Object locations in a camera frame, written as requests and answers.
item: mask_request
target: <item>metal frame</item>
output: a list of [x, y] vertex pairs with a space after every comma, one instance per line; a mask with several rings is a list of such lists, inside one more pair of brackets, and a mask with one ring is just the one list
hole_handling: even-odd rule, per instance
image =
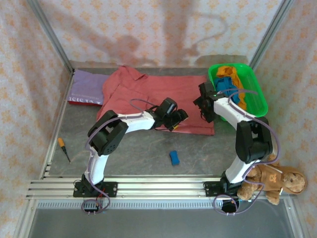
[[46, 18], [39, 2], [37, 0], [27, 0], [28, 4], [30, 5], [31, 9], [33, 10], [35, 16], [37, 17], [39, 23], [41, 24], [41, 26], [43, 27], [47, 37], [49, 38], [49, 40], [51, 41], [52, 45], [54, 46], [56, 52], [58, 53], [58, 55], [60, 56], [60, 58], [62, 59], [65, 67], [67, 68], [67, 70], [71, 73], [73, 72], [73, 67], [71, 66], [71, 63], [61, 45], [61, 43], [59, 42], [53, 28], [51, 27], [48, 19]]
[[57, 120], [56, 120], [56, 124], [54, 126], [54, 134], [50, 139], [50, 143], [49, 143], [49, 147], [48, 147], [48, 151], [46, 153], [42, 168], [41, 168], [41, 173], [39, 175], [39, 179], [43, 179], [43, 177], [45, 176], [45, 174], [48, 174], [48, 170], [50, 169], [51, 166], [51, 162], [52, 162], [52, 157], [54, 155], [54, 151], [55, 151], [55, 147], [57, 145], [57, 137], [58, 137], [58, 133], [61, 127], [61, 123], [63, 120], [63, 116], [65, 113], [65, 109], [66, 109], [66, 105], [67, 105], [67, 95], [69, 94], [69, 91], [71, 89], [71, 85], [73, 84], [73, 73], [70, 75], [69, 80], [68, 80], [68, 85], [66, 88], [66, 92], [63, 96], [63, 101], [62, 101], [62, 105], [60, 107], [60, 111], [58, 113], [57, 116]]
[[279, 6], [271, 24], [269, 25], [261, 43], [259, 44], [259, 47], [257, 51], [255, 52], [249, 66], [256, 70], [257, 66], [259, 65], [262, 57], [264, 56], [269, 44], [273, 40], [276, 32], [278, 31], [281, 23], [287, 16], [287, 13], [289, 9], [291, 8], [294, 0], [284, 0], [281, 5]]
[[[72, 199], [74, 198], [74, 181], [80, 178], [45, 178], [31, 181], [27, 192], [27, 199]], [[146, 199], [146, 200], [184, 200], [199, 199], [213, 200], [206, 197], [203, 183], [206, 181], [220, 181], [214, 176], [106, 176], [105, 181], [118, 182], [117, 199]]]
[[[48, 19], [46, 18], [38, 0], [27, 0], [32, 8], [35, 16], [39, 20], [49, 40], [53, 44], [58, 55], [61, 57], [67, 70], [72, 73], [73, 67], [61, 45], [56, 34], [54, 33]], [[263, 40], [261, 41], [255, 55], [253, 56], [250, 67], [253, 70], [259, 65], [265, 51], [270, 42], [278, 31], [283, 19], [287, 15], [294, 0], [284, 0], [277, 10], [270, 26], [268, 27]], [[14, 233], [15, 238], [28, 237], [35, 211], [39, 204], [49, 201], [67, 201], [68, 203], [78, 203], [82, 198], [74, 198], [73, 182], [79, 178], [52, 178], [49, 171], [53, 152], [56, 147], [56, 139], [60, 130], [62, 118], [67, 105], [67, 94], [73, 82], [72, 75], [69, 80], [67, 91], [64, 96], [63, 104], [59, 112], [59, 116], [54, 127], [54, 135], [50, 141], [48, 152], [39, 176], [39, 180], [31, 181], [27, 192], [27, 199], [24, 204], [21, 216], [18, 221], [17, 228]], [[133, 200], [139, 202], [154, 200], [169, 201], [207, 201], [210, 203], [214, 197], [206, 197], [203, 189], [205, 181], [219, 181], [219, 177], [213, 176], [106, 176], [107, 181], [116, 181], [118, 185], [118, 194], [116, 198], [112, 198], [114, 203], [122, 203]], [[261, 194], [259, 199], [265, 199], [265, 195]], [[305, 220], [300, 210], [297, 197], [282, 194], [287, 208], [288, 218], [290, 220], [295, 237], [309, 237]]]
[[[36, 209], [80, 209], [83, 198], [72, 196], [73, 182], [79, 178], [44, 178], [31, 181], [26, 205], [14, 234], [28, 237]], [[110, 209], [212, 209], [214, 197], [206, 197], [203, 183], [219, 181], [214, 176], [106, 176], [118, 182], [117, 197]], [[297, 238], [309, 237], [298, 214], [297, 197], [281, 194], [292, 231]], [[259, 199], [266, 199], [260, 194]]]
[[288, 197], [284, 200], [288, 219], [296, 238], [309, 238], [309, 232], [305, 225], [305, 219], [300, 209], [298, 197]]

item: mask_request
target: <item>wall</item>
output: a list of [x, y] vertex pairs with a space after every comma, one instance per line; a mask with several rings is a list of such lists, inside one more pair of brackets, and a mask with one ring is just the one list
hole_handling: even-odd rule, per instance
[[0, 1], [0, 237], [37, 179], [69, 74], [25, 0]]
[[299, 199], [312, 237], [317, 237], [316, 26], [316, 0], [296, 0], [256, 70], [267, 117], [282, 143], [281, 162], [307, 175], [307, 191]]
[[40, 0], [73, 67], [249, 63], [282, 0]]

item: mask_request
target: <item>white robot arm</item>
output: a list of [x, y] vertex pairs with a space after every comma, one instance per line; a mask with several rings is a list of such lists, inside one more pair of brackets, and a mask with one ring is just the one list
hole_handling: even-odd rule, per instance
[[[199, 85], [201, 96], [194, 101], [202, 116], [207, 122], [214, 120], [215, 115], [220, 115], [225, 118], [237, 131], [236, 136], [236, 158], [232, 165], [222, 174], [220, 185], [220, 193], [234, 194], [243, 180], [245, 171], [256, 162], [259, 162], [263, 157], [272, 152], [272, 142], [270, 132], [261, 124], [252, 121], [246, 115], [254, 117], [244, 111], [244, 114], [238, 113], [228, 103], [228, 98], [224, 94], [218, 94], [213, 90], [211, 83], [203, 83]], [[149, 130], [164, 125], [172, 131], [181, 121], [188, 116], [184, 110], [177, 109], [177, 104], [167, 98], [163, 103], [156, 107], [155, 110], [147, 110], [141, 114], [121, 115], [114, 111], [108, 111], [106, 114], [91, 128], [88, 136], [92, 134], [105, 121], [119, 117], [116, 120], [103, 128], [93, 137], [90, 145], [95, 152], [95, 156], [91, 163], [91, 170], [88, 169], [82, 176], [81, 184], [86, 186], [85, 190], [91, 191], [89, 181], [89, 173], [92, 184], [97, 185], [104, 179], [104, 170], [107, 159], [112, 153], [124, 134], [136, 130]], [[265, 123], [268, 123], [265, 118], [258, 118]], [[83, 189], [83, 186], [78, 184], [77, 189]]]

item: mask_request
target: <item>teddy bear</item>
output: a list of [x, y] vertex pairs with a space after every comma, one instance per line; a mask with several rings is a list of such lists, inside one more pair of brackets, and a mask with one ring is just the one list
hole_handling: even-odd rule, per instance
[[[276, 158], [270, 154], [268, 161]], [[279, 161], [268, 165], [256, 165], [247, 174], [246, 180], [264, 184], [265, 196], [273, 205], [279, 204], [279, 196], [284, 192], [299, 194], [307, 186], [306, 177], [298, 169], [281, 166]], [[260, 190], [262, 185], [242, 182], [237, 195], [242, 200], [250, 200], [254, 191]]]

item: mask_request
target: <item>cable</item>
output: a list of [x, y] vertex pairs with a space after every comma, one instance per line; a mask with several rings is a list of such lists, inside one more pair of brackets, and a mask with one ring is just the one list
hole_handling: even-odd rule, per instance
[[223, 92], [228, 92], [228, 91], [237, 91], [237, 92], [234, 92], [234, 93], [239, 93], [240, 91], [247, 91], [246, 89], [242, 89], [242, 88], [229, 88], [229, 89], [224, 89], [224, 90], [221, 90], [221, 91], [218, 91], [217, 94], [219, 93], [223, 93]]
[[73, 182], [73, 185], [74, 185], [74, 186], [75, 186], [75, 184], [76, 184], [77, 181], [81, 182], [80, 179], [76, 179], [76, 180]]
[[98, 189], [98, 188], [93, 184], [93, 182], [92, 182], [92, 179], [91, 179], [91, 165], [92, 165], [93, 158], [94, 158], [94, 156], [95, 156], [95, 152], [90, 148], [89, 143], [90, 143], [90, 141], [94, 138], [94, 136], [95, 136], [101, 129], [103, 129], [106, 125], [108, 125], [108, 124], [111, 123], [111, 122], [114, 122], [114, 121], [119, 120], [119, 119], [137, 119], [137, 118], [141, 118], [141, 117], [143, 116], [143, 110], [142, 110], [141, 108], [139, 108], [139, 107], [137, 107], [137, 106], [135, 106], [135, 105], [132, 104], [132, 102], [133, 102], [133, 101], [136, 101], [136, 100], [137, 100], [137, 101], [141, 101], [141, 102], [148, 103], [148, 104], [150, 104], [150, 105], [152, 105], [152, 106], [156, 106], [156, 105], [154, 105], [154, 104], [152, 104], [152, 103], [150, 103], [150, 102], [147, 102], [147, 101], [145, 101], [145, 100], [143, 100], [143, 99], [138, 99], [138, 98], [131, 99], [131, 100], [130, 100], [130, 104], [131, 104], [133, 107], [135, 107], [135, 108], [137, 108], [138, 110], [140, 110], [141, 113], [140, 113], [139, 115], [112, 118], [112, 119], [110, 119], [110, 120], [104, 122], [101, 126], [99, 126], [99, 127], [89, 136], [88, 140], [86, 141], [85, 148], [86, 148], [86, 150], [88, 150], [88, 151], [90, 152], [90, 157], [89, 157], [89, 161], [88, 161], [88, 169], [87, 169], [88, 181], [89, 181], [90, 185], [91, 185], [96, 191], [98, 191], [100, 194], [102, 194], [103, 196], [105, 196], [105, 197], [108, 199], [108, 204], [107, 204], [104, 208], [102, 207], [101, 202], [98, 202], [98, 201], [96, 201], [96, 200], [94, 200], [94, 199], [87, 199], [87, 200], [85, 200], [85, 201], [82, 203], [82, 205], [81, 205], [81, 210], [82, 210], [84, 213], [88, 214], [88, 215], [90, 214], [90, 212], [86, 212], [85, 209], [84, 209], [84, 206], [85, 206], [85, 204], [86, 204], [87, 202], [90, 202], [90, 201], [96, 202], [97, 205], [101, 208], [101, 209], [98, 210], [97, 212], [94, 212], [94, 214], [98, 214], [98, 213], [103, 212], [103, 211], [104, 211], [107, 207], [109, 207], [109, 205], [110, 205], [110, 197], [109, 197], [105, 192], [103, 192], [103, 191], [101, 191], [100, 189]]
[[229, 104], [234, 110], [236, 110], [238, 113], [240, 113], [241, 115], [245, 116], [246, 118], [251, 119], [251, 120], [253, 120], [253, 121], [256, 121], [257, 123], [259, 123], [259, 124], [265, 126], [265, 127], [273, 134], [273, 136], [274, 136], [274, 138], [275, 138], [275, 141], [276, 141], [276, 144], [277, 144], [277, 153], [276, 153], [276, 157], [275, 157], [274, 160], [272, 160], [272, 161], [267, 161], [267, 162], [257, 162], [257, 163], [253, 163], [253, 164], [244, 172], [244, 174], [242, 175], [243, 181], [245, 181], [245, 182], [247, 182], [247, 183], [252, 183], [252, 184], [257, 184], [257, 185], [261, 185], [261, 186], [262, 186], [262, 188], [260, 189], [259, 193], [256, 195], [256, 197], [255, 197], [255, 198], [253, 199], [253, 201], [251, 202], [250, 206], [248, 206], [246, 209], [244, 209], [244, 210], [238, 212], [238, 211], [237, 211], [238, 209], [237, 209], [237, 205], [236, 205], [235, 200], [234, 200], [231, 196], [229, 196], [229, 195], [220, 194], [220, 195], [218, 195], [218, 196], [216, 196], [216, 197], [214, 198], [214, 200], [213, 200], [213, 202], [212, 202], [212, 206], [213, 206], [214, 208], [215, 208], [215, 202], [216, 202], [217, 198], [219, 198], [219, 197], [226, 196], [226, 197], [229, 197], [229, 198], [233, 201], [233, 203], [234, 203], [235, 206], [236, 206], [236, 212], [234, 212], [234, 213], [220, 212], [220, 211], [218, 211], [218, 210], [215, 208], [215, 211], [216, 211], [216, 212], [218, 212], [218, 213], [220, 213], [220, 214], [223, 214], [223, 215], [227, 215], [227, 216], [228, 216], [228, 215], [236, 215], [236, 214], [244, 213], [244, 212], [248, 211], [248, 210], [253, 206], [253, 204], [255, 203], [255, 201], [257, 200], [257, 198], [259, 197], [260, 193], [261, 193], [261, 192], [263, 191], [263, 189], [264, 189], [264, 183], [248, 181], [248, 180], [246, 179], [246, 176], [247, 176], [247, 174], [251, 171], [251, 169], [254, 168], [256, 165], [267, 165], [267, 164], [272, 164], [272, 163], [275, 163], [276, 161], [278, 161], [278, 160], [279, 160], [279, 154], [280, 154], [280, 147], [281, 147], [281, 146], [280, 146], [279, 139], [278, 139], [278, 137], [277, 137], [275, 131], [274, 131], [268, 124], [264, 123], [263, 121], [261, 121], [261, 120], [255, 118], [255, 117], [252, 117], [252, 116], [248, 115], [245, 111], [239, 109], [237, 105], [235, 105], [235, 104], [233, 104], [233, 103], [231, 102], [231, 98], [232, 98], [234, 95], [239, 94], [239, 93], [242, 93], [242, 92], [244, 92], [244, 93], [254, 93], [254, 94], [257, 94], [257, 92], [255, 92], [255, 91], [242, 90], [242, 89], [240, 89], [238, 92], [235, 92], [235, 93], [231, 94], [231, 95], [228, 97], [228, 104]]
[[147, 104], [150, 104], [152, 105], [153, 107], [158, 107], [157, 105], [153, 104], [153, 103], [150, 103], [146, 100], [143, 100], [143, 99], [140, 99], [140, 98], [133, 98], [130, 100], [130, 105], [133, 106], [134, 108], [138, 109], [140, 112], [143, 112], [143, 110], [141, 108], [139, 108], [138, 106], [135, 106], [132, 102], [133, 101], [140, 101], [140, 102], [144, 102], [144, 103], [147, 103]]
[[99, 194], [97, 197], [96, 197], [96, 201], [98, 198], [101, 198], [103, 195], [102, 194]]
[[207, 121], [202, 112], [200, 112], [200, 118], [203, 119], [203, 120], [205, 120], [205, 121]]
[[158, 108], [158, 106], [150, 107], [149, 110], [153, 110], [154, 108]]

